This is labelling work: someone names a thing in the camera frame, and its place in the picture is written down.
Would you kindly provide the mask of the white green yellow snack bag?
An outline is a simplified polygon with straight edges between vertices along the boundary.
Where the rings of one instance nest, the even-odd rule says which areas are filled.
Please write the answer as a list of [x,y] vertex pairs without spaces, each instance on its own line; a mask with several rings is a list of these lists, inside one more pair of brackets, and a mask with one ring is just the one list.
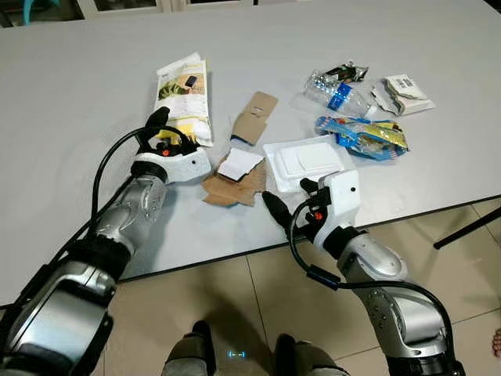
[[176,128],[197,146],[213,146],[207,62],[194,52],[155,71],[154,110],[167,107],[167,126]]

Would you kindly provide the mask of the white plastic tray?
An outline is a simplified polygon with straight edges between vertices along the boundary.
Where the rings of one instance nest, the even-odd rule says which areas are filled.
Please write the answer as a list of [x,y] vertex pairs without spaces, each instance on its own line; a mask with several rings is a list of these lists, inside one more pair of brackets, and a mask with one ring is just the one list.
[[318,180],[334,172],[354,171],[355,162],[334,135],[310,137],[262,147],[269,161],[276,189],[293,193],[301,179]]

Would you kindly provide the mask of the torn brown cardboard sheet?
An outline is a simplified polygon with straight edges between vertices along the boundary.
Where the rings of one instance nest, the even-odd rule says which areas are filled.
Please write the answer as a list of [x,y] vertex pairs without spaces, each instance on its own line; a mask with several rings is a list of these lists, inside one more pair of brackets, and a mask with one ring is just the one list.
[[254,207],[255,194],[266,190],[265,162],[255,166],[253,171],[241,180],[229,180],[214,172],[210,178],[203,181],[203,188],[207,193],[204,203],[222,207],[234,204]]

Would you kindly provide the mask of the white paper piece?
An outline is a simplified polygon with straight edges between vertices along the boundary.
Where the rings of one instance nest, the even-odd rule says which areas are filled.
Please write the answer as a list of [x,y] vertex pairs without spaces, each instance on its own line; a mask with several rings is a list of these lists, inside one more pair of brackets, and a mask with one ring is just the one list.
[[265,159],[264,155],[232,148],[216,172],[229,180],[241,180]]

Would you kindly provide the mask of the blue yellow snack bag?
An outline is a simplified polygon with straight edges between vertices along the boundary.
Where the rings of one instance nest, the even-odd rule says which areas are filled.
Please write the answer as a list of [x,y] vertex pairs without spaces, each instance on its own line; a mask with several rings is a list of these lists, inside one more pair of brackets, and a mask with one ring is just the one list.
[[319,116],[314,129],[321,136],[331,135],[337,146],[373,161],[394,160],[410,150],[405,133],[396,121]]

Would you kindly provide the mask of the small folded brown cardboard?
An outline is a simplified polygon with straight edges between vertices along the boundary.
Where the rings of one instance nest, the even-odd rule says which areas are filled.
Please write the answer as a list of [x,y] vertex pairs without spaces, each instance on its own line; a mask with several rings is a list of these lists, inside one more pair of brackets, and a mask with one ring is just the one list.
[[230,139],[243,141],[248,146],[258,144],[258,140],[268,125],[267,121],[278,103],[278,98],[271,96],[271,94],[262,91],[255,92],[243,110],[236,116],[230,132]]

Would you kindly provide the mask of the clear bottle blue label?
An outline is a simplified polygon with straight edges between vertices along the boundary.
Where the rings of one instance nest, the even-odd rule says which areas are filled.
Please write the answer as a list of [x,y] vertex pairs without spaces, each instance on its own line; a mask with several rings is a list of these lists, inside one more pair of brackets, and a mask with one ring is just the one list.
[[307,79],[303,96],[314,103],[322,104],[326,110],[348,118],[371,118],[378,110],[369,103],[360,90],[347,85],[336,76],[315,70]]

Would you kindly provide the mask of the black silver crumpled wrapper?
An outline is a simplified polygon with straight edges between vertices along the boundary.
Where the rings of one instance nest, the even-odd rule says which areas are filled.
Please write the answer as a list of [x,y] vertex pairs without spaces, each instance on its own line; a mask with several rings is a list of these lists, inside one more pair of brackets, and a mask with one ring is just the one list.
[[345,63],[323,72],[323,77],[332,82],[357,83],[364,81],[368,71],[368,66],[355,66]]

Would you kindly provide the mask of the torn white printed packet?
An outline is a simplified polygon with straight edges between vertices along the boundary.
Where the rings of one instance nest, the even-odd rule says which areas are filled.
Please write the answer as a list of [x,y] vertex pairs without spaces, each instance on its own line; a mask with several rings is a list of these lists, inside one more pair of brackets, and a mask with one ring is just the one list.
[[380,82],[372,87],[371,96],[381,110],[397,116],[418,114],[433,110],[437,106],[407,74],[380,79]]

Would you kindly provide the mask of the robot right leg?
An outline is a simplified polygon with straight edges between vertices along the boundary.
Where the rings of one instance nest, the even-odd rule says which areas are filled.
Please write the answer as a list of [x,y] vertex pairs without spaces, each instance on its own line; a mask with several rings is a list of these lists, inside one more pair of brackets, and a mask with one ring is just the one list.
[[273,356],[273,376],[351,376],[323,349],[289,334],[276,339]]

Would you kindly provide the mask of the robot leg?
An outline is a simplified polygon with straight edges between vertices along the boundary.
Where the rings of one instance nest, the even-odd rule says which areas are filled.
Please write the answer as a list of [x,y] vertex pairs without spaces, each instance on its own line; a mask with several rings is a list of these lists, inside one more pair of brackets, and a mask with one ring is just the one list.
[[273,376],[351,376],[323,349],[289,334],[276,339],[273,356]]
[[171,349],[161,376],[214,376],[215,371],[211,326],[208,322],[197,321]]

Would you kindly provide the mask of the black table leg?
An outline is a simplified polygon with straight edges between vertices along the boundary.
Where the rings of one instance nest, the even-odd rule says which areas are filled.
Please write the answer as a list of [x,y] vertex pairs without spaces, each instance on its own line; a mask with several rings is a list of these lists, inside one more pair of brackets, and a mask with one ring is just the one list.
[[448,246],[448,244],[453,243],[453,241],[462,239],[462,237],[465,237],[466,235],[469,235],[469,233],[474,232],[474,230],[484,228],[484,226],[487,226],[488,223],[500,219],[500,216],[501,208],[497,208],[497,210],[493,210],[489,212],[489,214],[482,216],[482,218],[476,219],[475,222],[469,223],[469,225],[466,225],[460,230],[456,230],[455,233],[451,233],[451,235],[444,237],[444,239],[436,241],[436,243],[433,243],[433,248],[439,250],[439,248],[446,247]]

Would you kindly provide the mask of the light blue plastic tool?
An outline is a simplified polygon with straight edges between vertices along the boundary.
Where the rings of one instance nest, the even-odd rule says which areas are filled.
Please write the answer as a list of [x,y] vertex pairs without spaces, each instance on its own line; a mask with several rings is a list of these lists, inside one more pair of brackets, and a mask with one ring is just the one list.
[[23,0],[21,14],[25,26],[30,24],[31,12],[36,1],[37,0]]

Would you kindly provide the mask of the robot left leg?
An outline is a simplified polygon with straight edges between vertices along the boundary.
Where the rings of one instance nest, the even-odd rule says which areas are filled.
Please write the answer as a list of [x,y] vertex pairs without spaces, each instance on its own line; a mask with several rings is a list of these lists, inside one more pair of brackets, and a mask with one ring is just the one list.
[[197,321],[171,349],[161,376],[214,376],[215,371],[211,326],[208,322]]

